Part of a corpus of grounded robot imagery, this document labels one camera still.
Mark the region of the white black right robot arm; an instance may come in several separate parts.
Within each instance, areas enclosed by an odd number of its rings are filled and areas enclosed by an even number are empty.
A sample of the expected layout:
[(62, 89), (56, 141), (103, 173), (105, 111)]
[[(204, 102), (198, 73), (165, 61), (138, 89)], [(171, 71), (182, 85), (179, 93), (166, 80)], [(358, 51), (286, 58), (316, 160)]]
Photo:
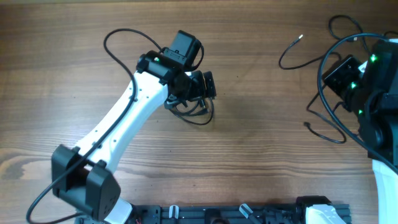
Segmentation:
[(366, 62), (353, 55), (321, 76), (358, 119), (358, 135), (372, 160), (380, 223), (397, 223), (397, 40), (379, 40)]

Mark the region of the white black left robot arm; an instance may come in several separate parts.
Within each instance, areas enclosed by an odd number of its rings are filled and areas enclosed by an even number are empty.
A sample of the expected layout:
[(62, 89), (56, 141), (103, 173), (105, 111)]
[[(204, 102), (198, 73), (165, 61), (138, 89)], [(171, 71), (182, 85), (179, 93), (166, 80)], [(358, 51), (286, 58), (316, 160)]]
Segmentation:
[(160, 106), (187, 123), (213, 117), (216, 89), (211, 72), (199, 71), (204, 48), (179, 31), (171, 46), (140, 56), (120, 99), (73, 148), (59, 146), (51, 158), (52, 192), (76, 209), (77, 223), (139, 223), (133, 204), (120, 196), (114, 172), (149, 116)]

